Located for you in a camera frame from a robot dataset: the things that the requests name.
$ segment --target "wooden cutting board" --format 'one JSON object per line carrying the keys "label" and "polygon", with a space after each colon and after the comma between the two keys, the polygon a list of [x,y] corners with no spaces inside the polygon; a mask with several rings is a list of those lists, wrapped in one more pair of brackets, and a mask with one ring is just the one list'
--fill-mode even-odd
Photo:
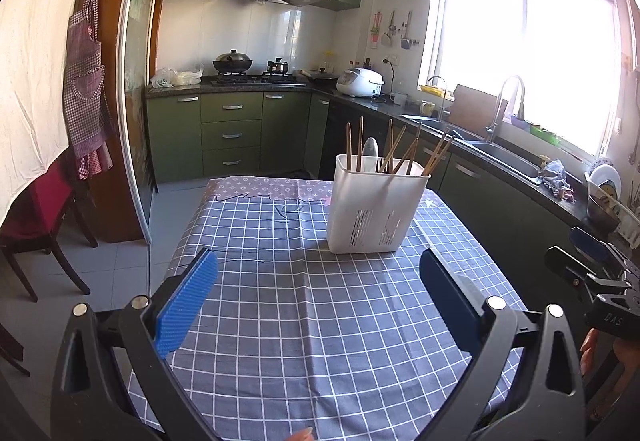
{"label": "wooden cutting board", "polygon": [[[497,97],[461,84],[458,84],[453,96],[455,101],[449,108],[451,114],[448,120],[450,123],[485,138],[487,136],[486,128],[494,121]],[[502,121],[508,101],[502,100],[500,103],[498,122]]]}

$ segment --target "gray tile floor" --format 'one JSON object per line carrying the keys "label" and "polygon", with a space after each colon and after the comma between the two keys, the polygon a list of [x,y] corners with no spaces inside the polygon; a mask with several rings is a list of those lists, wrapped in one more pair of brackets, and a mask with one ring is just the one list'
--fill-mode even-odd
{"label": "gray tile floor", "polygon": [[31,302],[26,291],[0,255],[0,323],[24,346],[23,377],[4,360],[0,371],[38,425],[49,433],[50,387],[60,340],[68,315],[85,301],[95,311],[124,306],[139,294],[153,293],[166,273],[175,247],[204,192],[204,186],[156,194],[151,212],[152,246],[143,241],[89,247],[73,217],[65,219],[58,241],[66,258],[91,288],[82,295],[52,255],[35,251],[16,257],[38,294]]}

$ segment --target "tablecloth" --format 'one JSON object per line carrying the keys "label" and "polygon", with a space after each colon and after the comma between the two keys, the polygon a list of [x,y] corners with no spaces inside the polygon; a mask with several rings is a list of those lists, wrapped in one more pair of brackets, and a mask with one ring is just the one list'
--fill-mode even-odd
{"label": "tablecloth", "polygon": [[[202,247],[220,274],[182,347],[167,357],[194,405],[227,440],[280,441],[313,426],[319,440],[412,441],[470,357],[460,352],[418,276],[435,247],[486,295],[525,309],[453,212],[425,190],[395,253],[333,255],[331,182],[212,180],[168,276]],[[517,363],[512,351],[492,405]],[[129,393],[159,427],[134,375]]]}

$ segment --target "rice cooker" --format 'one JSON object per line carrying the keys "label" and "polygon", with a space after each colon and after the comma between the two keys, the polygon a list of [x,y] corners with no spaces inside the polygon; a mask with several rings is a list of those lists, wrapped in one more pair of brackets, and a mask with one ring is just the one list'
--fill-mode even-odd
{"label": "rice cooker", "polygon": [[380,73],[362,67],[353,67],[343,71],[336,83],[341,93],[349,96],[378,96],[385,83]]}

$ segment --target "gray tablecloth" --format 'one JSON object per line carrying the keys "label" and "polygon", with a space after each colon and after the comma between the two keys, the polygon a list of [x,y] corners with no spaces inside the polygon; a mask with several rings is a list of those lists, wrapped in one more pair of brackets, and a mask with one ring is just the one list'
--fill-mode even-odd
{"label": "gray tablecloth", "polygon": [[[224,439],[282,441],[313,426],[320,440],[412,441],[470,359],[418,277],[430,245],[485,295],[524,309],[432,191],[396,253],[338,256],[326,244],[330,192],[331,183],[310,180],[212,181],[178,244],[168,275],[204,246],[220,274],[167,361]],[[492,405],[518,359],[512,351]],[[134,375],[129,392],[141,418],[159,427]]]}

